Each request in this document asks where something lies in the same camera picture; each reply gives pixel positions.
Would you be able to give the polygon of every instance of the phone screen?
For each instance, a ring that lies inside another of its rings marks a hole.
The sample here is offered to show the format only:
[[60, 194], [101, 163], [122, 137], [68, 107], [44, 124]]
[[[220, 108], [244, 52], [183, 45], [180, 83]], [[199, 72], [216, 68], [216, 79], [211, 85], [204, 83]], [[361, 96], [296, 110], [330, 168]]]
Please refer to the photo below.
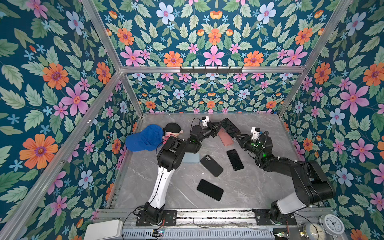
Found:
[[200, 183], [197, 186], [197, 190], [217, 201], [220, 201], [221, 196], [223, 195], [223, 192], [224, 192], [223, 189], [219, 188], [216, 185], [213, 185], [210, 182], [205, 181], [204, 179], [200, 180]]
[[237, 154], [236, 149], [227, 151], [229, 161], [231, 161], [232, 167], [235, 171], [243, 169], [244, 165], [240, 160], [239, 155]]
[[231, 138], [234, 138], [236, 134], [241, 133], [240, 130], [228, 119], [225, 118], [220, 121], [222, 124], [221, 127], [224, 128], [224, 130], [231, 136]]

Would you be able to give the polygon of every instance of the floral wallpaper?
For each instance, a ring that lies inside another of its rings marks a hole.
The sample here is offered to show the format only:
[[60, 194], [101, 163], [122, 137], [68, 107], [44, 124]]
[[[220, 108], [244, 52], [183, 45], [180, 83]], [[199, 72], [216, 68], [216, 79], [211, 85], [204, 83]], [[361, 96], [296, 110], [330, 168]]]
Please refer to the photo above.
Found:
[[[0, 28], [2, 228], [114, 68], [79, 1], [2, 1]], [[109, 197], [133, 112], [119, 83], [19, 239], [81, 239]]]
[[308, 58], [337, 3], [111, 0], [96, 7], [126, 66], [296, 66]]
[[353, 240], [384, 237], [383, 9], [354, 0], [284, 115], [301, 159], [335, 187], [328, 205]]

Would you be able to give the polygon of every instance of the orange flower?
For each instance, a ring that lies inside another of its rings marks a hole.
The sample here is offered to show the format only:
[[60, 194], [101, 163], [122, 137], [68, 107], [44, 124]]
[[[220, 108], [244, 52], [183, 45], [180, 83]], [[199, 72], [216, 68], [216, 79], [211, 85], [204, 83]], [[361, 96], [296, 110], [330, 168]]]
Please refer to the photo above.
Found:
[[268, 103], [266, 104], [266, 107], [267, 107], [267, 108], [274, 108], [274, 107], [276, 107], [276, 105], [277, 105], [277, 102], [274, 101], [274, 100], [272, 100], [272, 101], [270, 101], [270, 102], [268, 102]]
[[217, 28], [212, 29], [212, 31], [208, 34], [209, 42], [212, 43], [212, 45], [216, 45], [220, 42], [221, 33]]
[[120, 38], [120, 42], [124, 43], [125, 45], [133, 45], [133, 42], [135, 41], [134, 37], [132, 36], [131, 31], [127, 31], [126, 28], [119, 28], [118, 29], [118, 37]]
[[254, 51], [252, 53], [248, 53], [247, 57], [244, 58], [244, 66], [246, 67], [258, 67], [260, 66], [260, 63], [264, 61], [264, 58], [262, 58], [264, 55], [262, 53], [259, 53], [259, 51]]
[[109, 199], [109, 195], [111, 194], [112, 192], [112, 189], [113, 189], [113, 183], [111, 183], [107, 189], [107, 195], [105, 195], [105, 201], [108, 201]]
[[109, 11], [109, 15], [113, 18], [113, 19], [116, 19], [118, 18], [118, 14], [114, 11]]
[[222, 11], [212, 11], [209, 13], [212, 19], [220, 19], [223, 16]]
[[36, 48], [34, 48], [32, 45], [29, 45], [29, 49], [30, 49], [32, 52], [37, 53]]
[[137, 127], [137, 122], [135, 122], [135, 123], [133, 124], [133, 128], [132, 128], [132, 131], [133, 131], [133, 132], [135, 132], [136, 127]]
[[120, 147], [121, 147], [121, 141], [120, 141], [120, 139], [116, 138], [112, 144], [112, 152], [114, 154], [118, 154], [120, 151]]
[[232, 36], [233, 35], [233, 30], [228, 28], [225, 33], [226, 33], [227, 36]]
[[207, 103], [207, 107], [210, 108], [210, 109], [214, 108], [215, 107], [215, 102], [214, 101], [209, 101]]
[[353, 240], [368, 240], [368, 237], [363, 235], [359, 229], [352, 229], [351, 238]]
[[96, 73], [99, 75], [100, 82], [103, 82], [103, 84], [109, 82], [111, 73], [109, 72], [109, 67], [104, 62], [97, 64]]
[[76, 224], [76, 227], [77, 228], [80, 228], [82, 225], [83, 225], [83, 222], [84, 222], [84, 218], [80, 219], [77, 224]]
[[304, 28], [302, 31], [300, 31], [297, 34], [297, 37], [295, 38], [297, 45], [303, 45], [304, 43], [308, 42], [310, 40], [310, 37], [312, 37], [313, 32], [312, 28]]
[[329, 68], [331, 65], [329, 63], [322, 63], [317, 67], [316, 72], [314, 74], [315, 82], [317, 84], [322, 85], [324, 82], [328, 81], [329, 74], [331, 74], [331, 69]]
[[307, 150], [308, 152], [312, 150], [312, 147], [313, 147], [313, 142], [311, 139], [309, 138], [306, 138], [304, 139], [303, 141], [303, 147], [305, 150]]
[[174, 51], [169, 51], [164, 55], [164, 63], [167, 64], [167, 67], [181, 67], [183, 59], [181, 58], [180, 53], [175, 53]]
[[57, 152], [57, 144], [53, 144], [55, 140], [48, 136], [45, 139], [44, 134], [36, 134], [35, 140], [28, 138], [23, 147], [27, 148], [20, 151], [20, 160], [27, 160], [24, 166], [32, 169], [37, 164], [37, 169], [42, 169], [47, 166], [47, 161], [51, 162], [55, 156], [53, 152]]
[[197, 35], [203, 36], [204, 35], [204, 30], [200, 29], [199, 31], [197, 31]]
[[314, 18], [318, 19], [319, 17], [321, 17], [323, 15], [323, 10], [319, 10], [317, 11], [315, 14], [314, 14]]
[[384, 159], [384, 142], [378, 142], [377, 143], [377, 148], [379, 150], [383, 150], [383, 151], [380, 152], [380, 156]]
[[60, 90], [62, 87], [65, 87], [67, 82], [70, 79], [67, 77], [67, 70], [63, 69], [63, 66], [60, 64], [50, 63], [49, 68], [45, 67], [43, 69], [43, 79], [48, 82], [48, 86]]
[[363, 82], [367, 83], [368, 86], [378, 86], [381, 81], [384, 81], [384, 63], [379, 65], [372, 64], [369, 69], [365, 70], [365, 77], [362, 78]]
[[149, 108], [149, 109], [155, 109], [156, 108], [156, 104], [152, 101], [147, 101], [145, 103], [146, 107]]

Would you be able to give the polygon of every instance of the pink flower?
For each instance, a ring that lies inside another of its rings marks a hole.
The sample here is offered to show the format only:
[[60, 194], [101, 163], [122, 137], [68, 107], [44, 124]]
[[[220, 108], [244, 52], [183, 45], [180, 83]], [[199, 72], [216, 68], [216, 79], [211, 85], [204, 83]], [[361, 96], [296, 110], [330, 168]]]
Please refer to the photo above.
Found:
[[140, 50], [140, 57], [144, 57], [145, 60], [151, 59], [150, 54], [151, 53], [148, 53], [146, 49]]
[[236, 0], [236, 2], [237, 2], [237, 3], [240, 2], [242, 6], [245, 4], [245, 0]]
[[196, 89], [200, 89], [200, 86], [201, 84], [198, 84], [197, 81], [195, 81], [195, 83], [191, 83], [191, 89], [193, 90], [196, 90]]
[[384, 113], [384, 104], [379, 104], [378, 107], [380, 108], [379, 111], [377, 111], [378, 114], [383, 114]]
[[191, 79], [192, 76], [189, 75], [189, 73], [177, 73], [177, 75], [181, 76], [179, 77], [179, 81], [188, 82], [188, 79]]
[[263, 88], [267, 88], [268, 85], [269, 85], [268, 80], [265, 80], [264, 82], [261, 82], [261, 83], [260, 83], [260, 87], [261, 87], [262, 89], [263, 89]]
[[235, 73], [233, 79], [237, 79], [237, 82], [240, 82], [241, 80], [245, 80], [245, 76], [247, 75], [248, 73]]
[[334, 146], [335, 148], [333, 149], [335, 152], [339, 152], [339, 154], [342, 154], [343, 151], [346, 150], [346, 148], [343, 146], [344, 144], [344, 141], [342, 142], [339, 142], [339, 140], [336, 139], [336, 143], [333, 143], [332, 146]]
[[215, 65], [221, 65], [221, 60], [219, 58], [222, 58], [224, 56], [224, 53], [223, 52], [217, 52], [217, 46], [216, 45], [213, 45], [211, 47], [211, 53], [209, 52], [205, 52], [203, 53], [204, 57], [208, 58], [206, 61], [205, 61], [205, 65], [209, 65], [212, 63], [212, 66]]
[[132, 49], [128, 46], [125, 46], [125, 52], [121, 52], [120, 55], [124, 58], [127, 58], [127, 60], [125, 61], [125, 64], [127, 66], [130, 66], [133, 65], [135, 67], [139, 67], [139, 63], [143, 64], [145, 63], [145, 61], [142, 59], [142, 58], [139, 58], [140, 57], [140, 51], [139, 50], [135, 50], [133, 53], [132, 53]]
[[62, 179], [66, 173], [67, 173], [66, 171], [62, 171], [59, 173], [59, 175], [57, 175], [56, 180], [52, 183], [52, 185], [48, 189], [48, 192], [47, 192], [48, 195], [51, 195], [53, 193], [53, 191], [55, 190], [55, 185], [56, 187], [63, 186], [63, 181], [61, 181], [60, 179]]
[[99, 209], [96, 209], [92, 212], [91, 220], [93, 221], [96, 217], [99, 216]]
[[120, 149], [121, 156], [118, 159], [119, 162], [122, 162], [126, 153], [127, 153], [127, 146], [124, 144], [124, 147]]
[[314, 92], [311, 93], [311, 96], [313, 96], [312, 101], [316, 100], [317, 102], [320, 102], [320, 97], [324, 96], [324, 93], [321, 92], [322, 90], [323, 90], [323, 87], [314, 88]]
[[67, 204], [65, 203], [65, 201], [67, 201], [67, 197], [63, 197], [63, 199], [61, 199], [61, 196], [59, 195], [57, 197], [57, 202], [51, 203], [51, 216], [55, 215], [55, 213], [57, 213], [58, 216], [61, 215], [61, 210], [67, 208]]
[[231, 45], [231, 48], [229, 49], [229, 51], [232, 51], [232, 54], [234, 54], [234, 53], [238, 53], [239, 49], [240, 49], [239, 44], [236, 43]]
[[72, 154], [70, 155], [70, 157], [68, 158], [68, 162], [71, 162], [72, 161], [72, 156], [74, 157], [78, 157], [79, 156], [79, 153], [75, 150], [79, 149], [80, 147], [80, 144], [77, 144], [76, 148], [73, 150]]
[[70, 87], [66, 87], [65, 91], [70, 96], [70, 98], [63, 97], [61, 102], [67, 106], [72, 105], [70, 109], [71, 116], [76, 115], [77, 109], [79, 109], [80, 113], [85, 114], [85, 112], [88, 110], [88, 104], [84, 101], [88, 99], [89, 94], [81, 93], [81, 87], [79, 84], [74, 86], [74, 92]]
[[284, 48], [281, 50], [281, 52], [278, 53], [277, 58], [283, 59], [287, 56], [288, 50], [284, 50]]
[[107, 109], [107, 116], [111, 118], [113, 116], [113, 109], [109, 106]]
[[155, 83], [156, 85], [156, 88], [159, 88], [160, 90], [163, 89], [164, 85], [163, 85], [163, 82], [159, 82], [157, 81], [157, 83]]
[[303, 81], [303, 90], [307, 91], [310, 89], [310, 87], [313, 86], [313, 84], [311, 83], [312, 81], [312, 77], [305, 77], [305, 80]]
[[107, 100], [105, 100], [105, 102], [109, 102], [109, 101], [112, 101], [112, 96], [113, 96], [113, 93], [111, 92], [107, 98]]
[[188, 1], [188, 4], [189, 4], [190, 6], [192, 6], [193, 2], [197, 3], [198, 1], [199, 1], [199, 0], [189, 0], [189, 1]]
[[191, 45], [188, 47], [188, 49], [189, 49], [189, 53], [196, 53], [196, 51], [199, 50], [197, 48], [197, 44], [193, 45], [193, 43], [191, 43]]
[[296, 151], [299, 154], [301, 161], [305, 162], [305, 157], [303, 156], [303, 154], [305, 153], [305, 149], [304, 148], [300, 149], [300, 145], [297, 144], [296, 145]]
[[29, 2], [26, 2], [25, 5], [33, 10], [33, 13], [37, 18], [39, 18], [41, 15], [43, 18], [48, 19], [47, 15], [45, 14], [45, 12], [48, 11], [48, 8], [42, 4], [40, 5], [40, 3], [40, 0], [29, 0]]
[[313, 107], [313, 109], [311, 109], [311, 116], [314, 116], [314, 117], [317, 117], [319, 115], [319, 109], [320, 108], [317, 108], [316, 106]]
[[347, 109], [350, 105], [349, 111], [355, 115], [358, 111], [358, 106], [368, 106], [369, 101], [366, 98], [361, 98], [361, 96], [365, 95], [368, 92], [368, 86], [361, 87], [357, 92], [357, 86], [354, 83], [351, 83], [349, 86], [349, 94], [347, 92], [340, 93], [340, 98], [346, 100], [340, 106], [340, 109]]
[[252, 79], [255, 78], [256, 81], [259, 81], [260, 78], [264, 78], [264, 73], [252, 73], [253, 76], [251, 77]]
[[296, 51], [293, 51], [292, 49], [288, 50], [288, 57], [284, 58], [281, 62], [282, 63], [288, 63], [287, 66], [300, 65], [301, 60], [300, 58], [305, 57], [308, 53], [307, 52], [301, 52], [303, 50], [303, 46], [300, 45]]
[[339, 84], [339, 87], [341, 87], [341, 90], [344, 91], [344, 89], [348, 90], [349, 89], [349, 85], [351, 85], [351, 81], [349, 80], [349, 78], [342, 78], [341, 79], [341, 83]]
[[384, 199], [382, 199], [381, 193], [380, 192], [376, 193], [377, 196], [373, 193], [371, 193], [370, 195], [371, 195], [371, 198], [373, 198], [371, 199], [370, 203], [372, 203], [373, 205], [376, 205], [379, 211], [383, 210]]
[[224, 89], [229, 90], [229, 89], [233, 88], [232, 85], [233, 85], [233, 83], [230, 83], [230, 82], [228, 81], [227, 83], [224, 84]]
[[118, 90], [121, 90], [121, 81], [119, 80], [118, 83], [115, 86], [115, 91], [117, 92]]
[[375, 177], [375, 179], [373, 179], [373, 182], [376, 184], [380, 184], [384, 181], [384, 164], [380, 163], [379, 169], [380, 169], [380, 171], [377, 170], [376, 168], [371, 169], [371, 172], [373, 174], [375, 174], [376, 176], [378, 176], [378, 177]]
[[166, 81], [168, 82], [169, 79], [173, 79], [173, 76], [172, 76], [172, 73], [162, 73], [161, 75], [161, 79], [166, 79]]
[[368, 143], [367, 145], [364, 145], [364, 139], [359, 139], [359, 145], [357, 143], [353, 142], [351, 143], [351, 146], [356, 149], [352, 151], [353, 156], [359, 155], [360, 162], [365, 162], [365, 157], [369, 159], [374, 159], [373, 154], [368, 152], [369, 150], [373, 149], [373, 144]]
[[68, 112], [66, 111], [68, 109], [68, 106], [63, 106], [62, 102], [59, 102], [59, 106], [53, 106], [55, 111], [55, 116], [60, 115], [60, 118], [63, 119], [64, 115], [68, 115]]
[[92, 141], [85, 142], [85, 148], [83, 149], [83, 151], [87, 151], [87, 155], [89, 155], [89, 152], [93, 152], [94, 146], [95, 144], [93, 144]]
[[81, 78], [80, 81], [78, 82], [78, 84], [81, 86], [81, 90], [86, 90], [88, 91], [88, 87], [90, 87], [91, 85], [88, 83], [88, 79], [85, 79], [84, 78]]

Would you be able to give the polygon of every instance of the wall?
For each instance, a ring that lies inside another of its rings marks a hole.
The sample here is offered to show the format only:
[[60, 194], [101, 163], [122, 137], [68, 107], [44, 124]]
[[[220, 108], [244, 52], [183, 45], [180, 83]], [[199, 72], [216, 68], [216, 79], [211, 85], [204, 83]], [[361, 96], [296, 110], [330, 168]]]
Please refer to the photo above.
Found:
[[[157, 16], [162, 4], [169, 8], [170, 20]], [[267, 5], [274, 15], [257, 21]], [[318, 4], [309, 0], [111, 0], [97, 4], [103, 10], [100, 15], [116, 51], [127, 66], [210, 66], [212, 61], [206, 56], [214, 48], [219, 52], [215, 59], [220, 59], [215, 66], [300, 65], [316, 45], [336, 5], [329, 0]], [[289, 61], [288, 50], [301, 53], [297, 61]], [[127, 51], [138, 54], [137, 61], [128, 61]], [[259, 61], [249, 65], [255, 51], [260, 53]], [[167, 59], [172, 53], [175, 64]], [[165, 74], [130, 76], [145, 112], [275, 112], [297, 78], [297, 74], [284, 78], [281, 73], [262, 73], [260, 78], [257, 73], [244, 73], [240, 78], [233, 74], [212, 79], [174, 74], [169, 79]], [[233, 82], [233, 88], [225, 89], [228, 81]], [[199, 89], [191, 90], [192, 83], [200, 84]], [[249, 95], [243, 98], [243, 92]], [[175, 97], [178, 93], [184, 96]]]
[[384, 236], [383, 9], [354, 1], [284, 116], [299, 154], [336, 188], [328, 204], [354, 240]]
[[[39, 5], [40, 11], [32, 11], [34, 5], [31, 3]], [[78, 20], [78, 28], [73, 26], [73, 19]], [[104, 82], [100, 81], [103, 80], [100, 70], [111, 74], [114, 70], [78, 1], [2, 1], [0, 29], [2, 228], [111, 77], [107, 74]], [[89, 85], [81, 90], [80, 107], [71, 107], [72, 91], [77, 92], [76, 89], [86, 80]], [[122, 101], [127, 103], [127, 114], [120, 112]], [[62, 178], [56, 181], [54, 191], [40, 203], [23, 232], [24, 237], [20, 236], [23, 240], [55, 239], [58, 234], [66, 237], [68, 227], [76, 225], [80, 218], [89, 223], [92, 212], [103, 207], [114, 178], [114, 168], [121, 156], [120, 151], [112, 154], [111, 140], [118, 137], [123, 145], [124, 136], [132, 132], [136, 118], [119, 88], [113, 92], [105, 108], [109, 106], [114, 110], [114, 116], [107, 116], [106, 110], [100, 112], [95, 120], [97, 125], [93, 125], [80, 142], [79, 157], [73, 157], [71, 163], [65, 165], [65, 175], [60, 175]], [[93, 138], [92, 144], [96, 144], [93, 149], [95, 151], [98, 147], [98, 153], [84, 155], [85, 141]], [[41, 156], [36, 157], [35, 150], [40, 150]], [[78, 182], [84, 170], [92, 171], [94, 187], [79, 193], [78, 189], [83, 188], [78, 186]], [[90, 199], [83, 201], [88, 194], [93, 198], [92, 203]], [[51, 206], [59, 195], [68, 198], [67, 207], [63, 207], [57, 218], [57, 213], [50, 217]], [[76, 239], [73, 236], [75, 229], [69, 239]]]

